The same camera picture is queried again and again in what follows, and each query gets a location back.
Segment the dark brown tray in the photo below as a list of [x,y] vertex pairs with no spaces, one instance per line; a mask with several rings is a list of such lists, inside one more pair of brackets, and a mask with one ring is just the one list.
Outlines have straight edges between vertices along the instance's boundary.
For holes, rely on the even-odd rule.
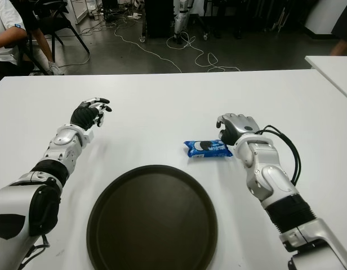
[[112,182],[87,226],[96,270],[206,269],[216,242],[216,213],[206,191],[163,165],[136,168]]

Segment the sneaker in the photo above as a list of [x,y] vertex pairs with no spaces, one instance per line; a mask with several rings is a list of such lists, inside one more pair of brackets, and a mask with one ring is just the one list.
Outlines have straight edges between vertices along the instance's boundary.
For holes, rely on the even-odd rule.
[[48,66],[50,67],[50,72],[52,72],[54,75],[65,75],[56,65],[56,63],[48,62]]

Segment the snack package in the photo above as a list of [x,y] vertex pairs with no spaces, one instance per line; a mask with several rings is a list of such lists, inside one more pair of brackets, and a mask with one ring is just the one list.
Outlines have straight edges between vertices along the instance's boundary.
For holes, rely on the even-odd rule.
[[233,156],[226,144],[220,139],[213,141],[186,141],[190,158],[211,158],[213,156]]

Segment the robotic arm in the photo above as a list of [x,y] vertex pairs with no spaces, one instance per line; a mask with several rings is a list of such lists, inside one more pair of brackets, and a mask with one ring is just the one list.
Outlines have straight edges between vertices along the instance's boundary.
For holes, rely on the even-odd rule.
[[[20,179],[0,190],[0,270],[22,269],[50,245],[45,237],[57,224],[60,196],[76,160],[112,111],[104,98],[83,101],[70,124],[58,128],[43,158]],[[42,237],[43,245],[34,246]]]
[[249,191],[278,228],[286,250],[297,251],[288,268],[347,270],[347,251],[289,180],[272,140],[260,134],[252,117],[225,114],[217,119],[217,128],[221,124],[221,140],[234,146],[234,155],[245,165]]

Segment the white tabletop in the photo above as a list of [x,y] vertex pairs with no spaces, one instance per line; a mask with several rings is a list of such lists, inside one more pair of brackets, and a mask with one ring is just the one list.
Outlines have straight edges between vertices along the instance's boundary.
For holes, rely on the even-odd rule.
[[347,97],[347,56],[306,56],[305,59]]
[[[246,172],[231,158],[190,159],[186,140],[214,140],[224,113],[275,125],[302,160],[298,189],[347,248],[347,99],[316,70],[215,74],[38,76],[0,82],[0,187],[28,172],[57,127],[90,97],[112,101],[62,195],[51,248],[28,269],[92,269],[86,249],[91,208],[103,189],[135,167],[165,164],[193,176],[215,206],[219,236],[211,269],[287,269],[291,257]],[[291,175],[289,149],[274,139]]]

